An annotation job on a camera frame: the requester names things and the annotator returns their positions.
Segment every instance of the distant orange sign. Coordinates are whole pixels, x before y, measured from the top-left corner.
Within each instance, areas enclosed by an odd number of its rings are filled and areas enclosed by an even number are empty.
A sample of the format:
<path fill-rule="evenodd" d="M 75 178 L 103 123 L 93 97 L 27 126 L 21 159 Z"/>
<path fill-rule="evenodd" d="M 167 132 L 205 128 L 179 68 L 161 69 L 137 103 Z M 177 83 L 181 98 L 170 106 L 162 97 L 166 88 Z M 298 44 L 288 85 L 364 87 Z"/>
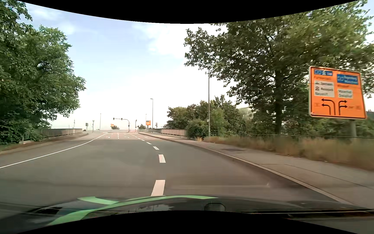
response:
<path fill-rule="evenodd" d="M 361 74 L 310 66 L 310 116 L 366 119 Z"/>

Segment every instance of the blue sign panel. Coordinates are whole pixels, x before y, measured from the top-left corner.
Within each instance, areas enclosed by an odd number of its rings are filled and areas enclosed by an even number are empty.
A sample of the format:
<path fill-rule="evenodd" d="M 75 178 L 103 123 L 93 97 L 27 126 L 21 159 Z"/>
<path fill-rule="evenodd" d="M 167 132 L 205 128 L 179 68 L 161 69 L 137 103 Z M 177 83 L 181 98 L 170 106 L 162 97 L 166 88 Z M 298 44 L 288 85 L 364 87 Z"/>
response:
<path fill-rule="evenodd" d="M 358 85 L 359 79 L 356 75 L 337 74 L 337 83 Z"/>
<path fill-rule="evenodd" d="M 332 72 L 332 71 L 317 70 L 317 69 L 314 69 L 314 74 L 315 74 L 315 75 L 328 75 L 328 76 L 333 76 L 333 72 Z"/>

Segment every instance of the black arrow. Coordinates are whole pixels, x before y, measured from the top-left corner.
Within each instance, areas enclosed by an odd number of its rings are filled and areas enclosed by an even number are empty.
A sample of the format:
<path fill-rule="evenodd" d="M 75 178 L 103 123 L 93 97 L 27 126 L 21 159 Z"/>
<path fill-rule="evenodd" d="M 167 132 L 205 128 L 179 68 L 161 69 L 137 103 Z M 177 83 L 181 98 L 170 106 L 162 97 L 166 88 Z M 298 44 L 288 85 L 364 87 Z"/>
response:
<path fill-rule="evenodd" d="M 329 100 L 329 99 L 321 99 L 323 102 L 324 101 L 330 101 L 330 102 L 332 102 L 333 103 L 333 110 L 334 110 L 334 115 L 336 115 L 336 104 L 334 103 L 334 101 L 333 100 Z"/>
<path fill-rule="evenodd" d="M 331 107 L 329 105 L 326 105 L 326 104 L 321 104 L 322 106 L 328 106 L 328 111 L 330 112 L 330 115 L 331 115 Z"/>
<path fill-rule="evenodd" d="M 344 106 L 340 106 L 340 102 L 339 102 L 339 115 L 340 115 L 340 108 L 341 108 L 341 107 L 347 108 L 346 105 L 344 105 Z"/>

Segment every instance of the solid white line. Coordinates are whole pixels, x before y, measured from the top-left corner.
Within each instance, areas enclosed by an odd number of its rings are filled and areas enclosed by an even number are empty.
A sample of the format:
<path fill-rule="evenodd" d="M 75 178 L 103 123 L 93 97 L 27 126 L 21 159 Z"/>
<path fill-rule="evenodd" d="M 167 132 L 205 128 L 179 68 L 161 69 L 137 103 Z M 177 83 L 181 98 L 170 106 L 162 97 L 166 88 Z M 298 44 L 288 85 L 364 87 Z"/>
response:
<path fill-rule="evenodd" d="M 151 197 L 162 196 L 164 194 L 165 179 L 158 179 L 155 181 Z"/>
<path fill-rule="evenodd" d="M 159 154 L 158 158 L 160 159 L 160 163 L 165 163 L 165 158 L 163 154 Z"/>
<path fill-rule="evenodd" d="M 76 148 L 76 147 L 79 147 L 79 146 L 85 145 L 85 144 L 87 144 L 87 143 L 89 143 L 89 142 L 92 142 L 92 141 L 98 139 L 99 137 L 103 137 L 103 136 L 106 135 L 106 134 L 107 134 L 107 133 L 105 133 L 105 134 L 103 134 L 103 135 L 101 135 L 101 136 L 98 136 L 97 138 L 95 138 L 95 139 L 93 139 L 93 140 L 90 140 L 90 141 L 88 141 L 88 142 L 86 142 L 86 143 L 83 143 L 83 144 L 81 144 L 81 145 L 73 146 L 73 147 L 68 148 L 68 149 L 60 150 L 60 151 L 57 151 L 57 152 L 54 152 L 54 153 L 51 153 L 51 154 L 46 154 L 46 155 L 43 155 L 43 156 L 40 156 L 40 157 L 36 157 L 36 158 L 32 158 L 32 159 L 29 159 L 29 160 L 25 160 L 25 161 L 21 161 L 21 162 L 16 162 L 16 163 L 13 163 L 13 164 L 10 164 L 10 165 L 6 165 L 6 166 L 3 166 L 3 167 L 0 167 L 0 169 L 1 169 L 1 168 L 5 168 L 5 167 L 9 167 L 9 166 L 13 166 L 13 165 L 16 165 L 16 164 L 19 164 L 19 163 L 23 163 L 23 162 L 28 162 L 28 161 L 31 161 L 31 160 L 34 160 L 34 159 L 39 159 L 39 158 L 42 158 L 42 157 L 46 157 L 46 156 L 49 156 L 49 155 L 52 155 L 52 154 L 60 153 L 60 152 L 66 151 L 66 150 L 70 150 L 70 149 L 73 149 L 73 148 Z"/>

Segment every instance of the asphalt road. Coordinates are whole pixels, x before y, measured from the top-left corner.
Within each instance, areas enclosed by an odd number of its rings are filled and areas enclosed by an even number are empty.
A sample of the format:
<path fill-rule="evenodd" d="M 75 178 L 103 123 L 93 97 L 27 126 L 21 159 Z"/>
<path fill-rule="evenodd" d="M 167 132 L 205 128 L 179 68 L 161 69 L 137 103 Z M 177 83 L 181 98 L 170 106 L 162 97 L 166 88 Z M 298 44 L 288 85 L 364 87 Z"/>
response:
<path fill-rule="evenodd" d="M 0 204 L 16 207 L 0 209 L 0 218 L 78 197 L 187 194 L 333 201 L 261 168 L 134 132 L 90 133 L 0 155 Z"/>

